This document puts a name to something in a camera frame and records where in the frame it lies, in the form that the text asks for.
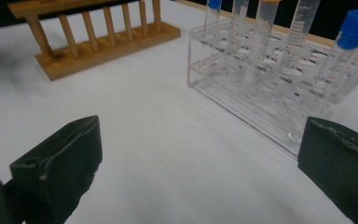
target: blue screw cap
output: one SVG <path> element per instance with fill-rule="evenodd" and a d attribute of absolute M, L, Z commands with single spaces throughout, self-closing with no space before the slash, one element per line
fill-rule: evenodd
<path fill-rule="evenodd" d="M 208 0 L 208 7 L 211 9 L 220 9 L 222 0 Z"/>
<path fill-rule="evenodd" d="M 351 10 L 340 28 L 342 35 L 337 44 L 343 49 L 358 47 L 358 10 Z"/>

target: white table surface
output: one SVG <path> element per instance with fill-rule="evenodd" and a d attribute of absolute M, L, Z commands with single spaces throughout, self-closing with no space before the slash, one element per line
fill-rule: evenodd
<path fill-rule="evenodd" d="M 293 158 L 187 87 L 188 32 L 204 13 L 165 0 L 161 13 L 182 37 L 53 82 L 29 27 L 0 28 L 0 179 L 66 123 L 98 115 L 103 163 L 66 223 L 351 223 Z M 101 11 L 91 17 L 105 35 Z M 81 17 L 69 21 L 86 40 Z M 54 49 L 66 45 L 58 20 L 42 25 Z M 358 131 L 358 88 L 339 112 Z"/>

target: dark background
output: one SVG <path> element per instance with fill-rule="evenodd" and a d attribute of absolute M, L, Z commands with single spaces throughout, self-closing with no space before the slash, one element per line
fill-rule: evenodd
<path fill-rule="evenodd" d="M 206 5 L 206 0 L 189 0 L 191 2 Z M 231 12 L 233 0 L 223 0 L 222 9 Z M 290 27 L 295 14 L 297 0 L 282 0 L 278 7 L 275 24 Z M 247 17 L 255 18 L 258 0 L 250 0 Z M 321 0 L 310 33 L 336 39 L 339 27 L 344 21 L 347 12 L 358 9 L 358 0 Z"/>

